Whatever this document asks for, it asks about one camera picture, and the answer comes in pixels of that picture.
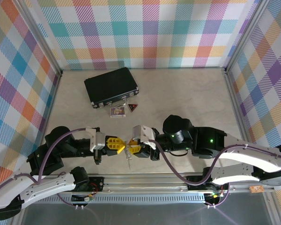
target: warning triangle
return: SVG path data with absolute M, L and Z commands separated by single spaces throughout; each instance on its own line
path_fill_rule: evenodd
M 138 104 L 128 104 L 129 109 L 131 112 L 133 112 L 133 110 L 138 106 Z

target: black briefcase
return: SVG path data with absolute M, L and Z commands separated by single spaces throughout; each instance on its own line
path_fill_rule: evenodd
M 102 108 L 139 93 L 127 67 L 86 79 L 84 84 L 93 108 Z

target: red triangle sign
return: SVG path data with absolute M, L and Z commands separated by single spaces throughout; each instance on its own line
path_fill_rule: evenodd
M 138 105 L 137 105 L 137 104 L 128 104 L 128 106 L 129 106 L 130 111 L 133 112 L 134 109 L 135 109 Z

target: beige floor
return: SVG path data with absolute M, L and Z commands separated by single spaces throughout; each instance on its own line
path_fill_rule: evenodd
M 93 109 L 90 105 L 83 81 L 105 72 L 107 71 L 64 72 L 47 133 L 56 126 L 67 126 L 71 130 L 92 126 L 100 127 L 107 135 L 130 140 L 134 126 L 145 125 L 162 131 L 163 121 L 170 114 L 175 114 L 190 119 L 194 126 L 215 127 L 240 137 L 220 69 L 131 70 L 140 93 L 128 99 L 128 103 L 139 105 L 133 113 L 127 109 L 124 118 L 110 118 L 109 107 Z M 85 132 L 74 136 L 87 138 Z M 168 157 L 180 172 L 200 172 L 212 162 L 191 154 L 185 157 Z M 85 167 L 88 173 L 170 172 L 163 158 L 153 162 L 150 159 L 133 157 L 129 170 L 124 152 L 113 157 L 103 157 L 100 165 L 95 165 L 91 157 L 63 159 L 63 162 L 65 167 L 60 171 L 67 172 L 76 166 Z M 230 165 L 235 162 L 223 160 L 221 163 Z

